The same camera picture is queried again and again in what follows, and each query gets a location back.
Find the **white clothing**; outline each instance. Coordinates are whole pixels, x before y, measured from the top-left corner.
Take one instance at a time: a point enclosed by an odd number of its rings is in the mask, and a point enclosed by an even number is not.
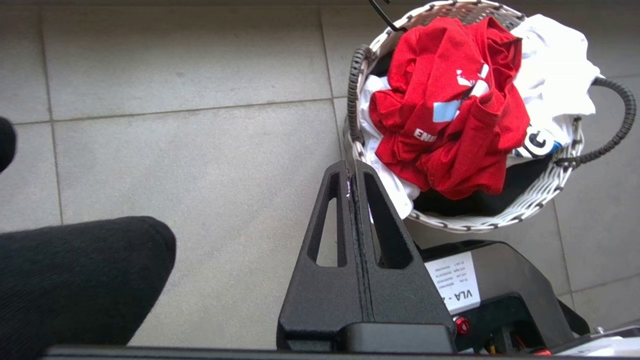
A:
[[[403,179],[398,178],[376,156],[376,150],[382,140],[382,134],[376,129],[369,116],[369,103],[371,95],[378,90],[390,89],[387,77],[379,78],[370,75],[362,87],[360,93],[360,130],[364,138],[365,162],[378,173],[382,185],[385,187],[389,198],[393,203],[400,218],[406,218],[413,209],[413,199],[420,195],[420,188]]]
[[[595,113],[587,90],[600,70],[587,60],[587,39],[542,15],[511,31],[522,38],[522,64],[514,85],[531,119],[525,145],[508,165],[544,157],[573,141],[573,118]]]

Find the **red screw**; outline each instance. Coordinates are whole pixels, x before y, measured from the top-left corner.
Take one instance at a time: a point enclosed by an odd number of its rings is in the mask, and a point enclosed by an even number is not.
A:
[[[467,335],[471,332],[471,325],[469,324],[469,320],[462,316],[456,316],[453,318],[453,321],[456,323],[456,330],[459,335]]]

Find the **black machine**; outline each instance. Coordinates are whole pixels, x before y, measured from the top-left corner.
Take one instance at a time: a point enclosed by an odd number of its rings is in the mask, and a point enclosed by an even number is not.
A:
[[[316,259],[332,199],[337,266],[321,267]],[[441,296],[449,272],[464,273],[441,266],[430,276],[427,267],[455,256],[470,256],[477,288]],[[445,305],[471,300],[473,306],[454,316]],[[54,347],[42,359],[519,358],[555,354],[592,339],[575,337],[589,333],[587,323],[509,245],[467,240],[418,249],[375,171],[359,161],[340,161],[324,174],[277,326],[274,352]]]

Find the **printed logo on shirt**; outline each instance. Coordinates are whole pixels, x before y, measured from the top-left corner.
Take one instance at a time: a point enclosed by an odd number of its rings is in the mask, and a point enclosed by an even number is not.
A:
[[[433,136],[431,134],[425,133],[423,130],[416,129],[413,135],[422,140],[423,142],[434,142],[438,138],[437,136]]]
[[[514,149],[513,155],[517,158],[538,159],[553,154],[561,147],[546,130],[529,124],[524,145]]]
[[[469,79],[467,76],[462,74],[462,70],[456,70],[456,79],[458,80],[459,85],[469,86],[471,92],[469,96],[482,96],[486,92],[489,91],[489,85],[484,81],[484,78],[489,73],[489,65],[483,64],[480,73],[477,74],[477,79]],[[452,100],[447,102],[434,102],[433,103],[433,119],[432,121],[435,124],[442,122],[451,122],[455,119],[460,111],[460,104],[464,99],[460,100]]]

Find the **laundry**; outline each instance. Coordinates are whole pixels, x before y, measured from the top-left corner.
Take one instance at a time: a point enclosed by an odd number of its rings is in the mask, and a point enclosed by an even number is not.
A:
[[[508,164],[542,158],[573,141],[573,120],[595,106],[587,90],[600,70],[587,60],[587,39],[553,19],[534,15],[511,34],[522,38],[522,64],[514,85],[531,124]]]
[[[406,218],[413,209],[412,200],[420,194],[418,186],[408,181],[398,178],[391,170],[389,170],[376,156],[376,149],[382,134],[373,126],[371,117],[369,116],[369,101],[371,95],[379,90],[389,89],[387,78],[379,78],[377,76],[369,76],[362,87],[360,93],[360,107],[358,109],[358,117],[360,118],[360,130],[364,139],[364,161],[371,165],[378,173],[378,177],[385,187],[391,203],[393,203],[400,218]]]
[[[502,192],[490,195],[476,191],[460,200],[451,200],[434,189],[420,194],[413,207],[423,213],[436,213],[446,217],[458,215],[495,216],[506,210],[521,194],[548,169],[552,155],[526,163],[513,165],[507,169]]]
[[[369,113],[383,135],[375,154],[395,175],[449,199],[502,191],[507,155],[529,116],[513,79],[521,39],[495,19],[438,18],[400,39]]]
[[[378,76],[379,78],[387,76],[393,55],[394,52],[390,51],[387,54],[380,56],[378,60],[376,60],[376,64],[373,66],[373,69],[371,69],[369,75]]]

